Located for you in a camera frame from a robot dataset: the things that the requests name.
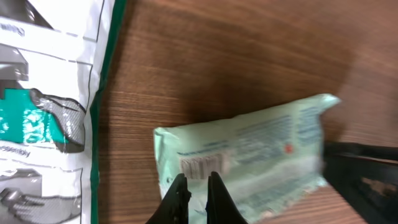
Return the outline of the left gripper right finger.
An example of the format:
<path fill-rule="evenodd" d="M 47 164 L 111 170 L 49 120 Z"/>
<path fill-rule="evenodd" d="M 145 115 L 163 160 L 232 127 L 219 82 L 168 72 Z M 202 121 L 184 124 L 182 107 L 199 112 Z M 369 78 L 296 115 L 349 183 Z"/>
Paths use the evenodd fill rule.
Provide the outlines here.
<path fill-rule="evenodd" d="M 208 178 L 207 224 L 248 224 L 240 214 L 219 173 Z"/>

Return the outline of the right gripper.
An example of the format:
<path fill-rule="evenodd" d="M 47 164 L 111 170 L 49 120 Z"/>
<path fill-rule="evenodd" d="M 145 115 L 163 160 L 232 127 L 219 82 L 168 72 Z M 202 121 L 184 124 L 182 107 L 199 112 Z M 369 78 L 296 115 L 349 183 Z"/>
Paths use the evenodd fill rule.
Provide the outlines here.
<path fill-rule="evenodd" d="M 367 222 L 397 224 L 397 148 L 324 143 L 323 176 Z"/>

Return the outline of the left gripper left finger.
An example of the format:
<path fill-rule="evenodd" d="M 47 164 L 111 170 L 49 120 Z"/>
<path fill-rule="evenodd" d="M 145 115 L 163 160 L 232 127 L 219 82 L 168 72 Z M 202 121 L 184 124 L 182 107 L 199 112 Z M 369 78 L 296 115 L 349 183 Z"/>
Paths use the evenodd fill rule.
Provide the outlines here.
<path fill-rule="evenodd" d="M 188 224 L 188 203 L 191 196 L 187 178 L 184 174 L 178 174 L 146 224 Z"/>

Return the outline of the teal mint candy packet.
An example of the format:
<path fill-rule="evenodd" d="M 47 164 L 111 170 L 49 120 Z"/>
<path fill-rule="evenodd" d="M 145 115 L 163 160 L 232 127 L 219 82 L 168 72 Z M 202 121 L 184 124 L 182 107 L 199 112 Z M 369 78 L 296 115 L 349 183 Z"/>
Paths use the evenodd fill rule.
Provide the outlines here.
<path fill-rule="evenodd" d="M 184 174 L 189 221 L 205 223 L 207 182 L 217 172 L 247 222 L 280 215 L 326 184 L 320 115 L 338 103 L 324 93 L 230 119 L 156 128 L 161 193 Z"/>

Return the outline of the green 3M product package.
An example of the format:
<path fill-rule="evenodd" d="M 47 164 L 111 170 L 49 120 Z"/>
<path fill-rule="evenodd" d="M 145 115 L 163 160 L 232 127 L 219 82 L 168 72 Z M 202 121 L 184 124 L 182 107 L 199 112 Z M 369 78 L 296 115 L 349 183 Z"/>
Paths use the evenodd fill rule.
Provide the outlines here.
<path fill-rule="evenodd" d="M 1 222 L 98 223 L 98 121 L 124 0 L 1 0 Z"/>

